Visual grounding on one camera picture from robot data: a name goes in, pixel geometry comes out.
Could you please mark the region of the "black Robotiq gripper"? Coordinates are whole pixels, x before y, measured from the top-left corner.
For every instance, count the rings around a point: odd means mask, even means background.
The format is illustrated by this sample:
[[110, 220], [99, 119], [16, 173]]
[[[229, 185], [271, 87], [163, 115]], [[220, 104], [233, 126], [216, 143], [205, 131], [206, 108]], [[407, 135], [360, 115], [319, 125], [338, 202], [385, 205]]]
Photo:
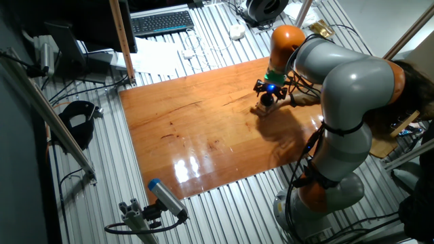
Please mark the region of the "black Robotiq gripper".
[[260, 93], [266, 92], [268, 94], [275, 94], [276, 102], [279, 100], [284, 100], [288, 94], [288, 89], [284, 86], [275, 85], [273, 83], [267, 83], [258, 79], [254, 85], [253, 90], [256, 92], [258, 97]]

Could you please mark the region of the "person right hand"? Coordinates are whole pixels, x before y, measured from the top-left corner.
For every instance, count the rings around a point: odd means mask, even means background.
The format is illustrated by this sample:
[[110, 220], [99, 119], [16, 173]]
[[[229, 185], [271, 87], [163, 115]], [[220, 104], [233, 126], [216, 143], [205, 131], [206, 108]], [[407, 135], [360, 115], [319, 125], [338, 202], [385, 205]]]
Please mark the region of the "person right hand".
[[270, 106], [265, 106], [258, 101], [255, 106], [250, 108], [250, 112], [258, 117], [266, 117], [269, 114], [273, 113], [276, 110], [284, 106], [288, 106], [291, 104], [291, 97], [287, 96], [284, 100], [279, 100], [278, 102], [273, 102]]

